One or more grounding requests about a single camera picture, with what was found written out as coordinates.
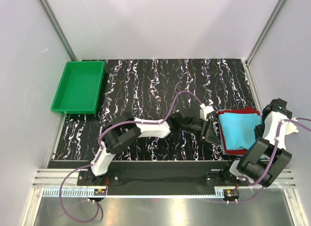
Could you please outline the cyan polo shirt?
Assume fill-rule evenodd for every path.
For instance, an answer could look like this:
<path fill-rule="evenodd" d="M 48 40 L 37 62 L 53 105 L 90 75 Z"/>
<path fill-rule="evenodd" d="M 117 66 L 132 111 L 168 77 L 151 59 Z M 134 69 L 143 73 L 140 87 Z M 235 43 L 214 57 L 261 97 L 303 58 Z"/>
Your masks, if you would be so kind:
<path fill-rule="evenodd" d="M 255 127 L 261 124 L 258 114 L 225 112 L 219 116 L 219 120 L 227 150 L 248 150 L 256 141 Z"/>

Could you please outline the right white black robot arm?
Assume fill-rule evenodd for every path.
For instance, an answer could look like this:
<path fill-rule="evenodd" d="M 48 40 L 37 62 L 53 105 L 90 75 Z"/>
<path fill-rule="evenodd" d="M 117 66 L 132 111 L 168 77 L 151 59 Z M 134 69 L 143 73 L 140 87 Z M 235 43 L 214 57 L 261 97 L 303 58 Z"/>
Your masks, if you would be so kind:
<path fill-rule="evenodd" d="M 286 106 L 285 100 L 277 98 L 263 109 L 262 123 L 255 127 L 256 141 L 240 160 L 221 172 L 225 185 L 245 181 L 269 187 L 286 168 L 292 154 L 286 151 L 285 136 L 298 132 L 296 126 L 291 126 L 292 112 Z"/>

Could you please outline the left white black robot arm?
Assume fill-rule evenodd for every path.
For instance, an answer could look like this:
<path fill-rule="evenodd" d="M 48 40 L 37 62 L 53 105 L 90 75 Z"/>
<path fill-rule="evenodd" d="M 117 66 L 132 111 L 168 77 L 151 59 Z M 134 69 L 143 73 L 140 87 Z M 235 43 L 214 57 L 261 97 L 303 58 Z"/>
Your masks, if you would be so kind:
<path fill-rule="evenodd" d="M 145 120 L 126 112 L 121 119 L 110 123 L 99 138 L 99 150 L 88 168 L 88 180 L 94 185 L 104 182 L 105 174 L 115 155 L 126 150 L 139 138 L 155 137 L 163 139 L 169 134 L 186 131 L 200 141 L 220 145 L 214 130 L 216 112 L 213 106 L 200 104 L 199 117 L 188 116 L 182 111 L 169 112 L 161 120 Z"/>

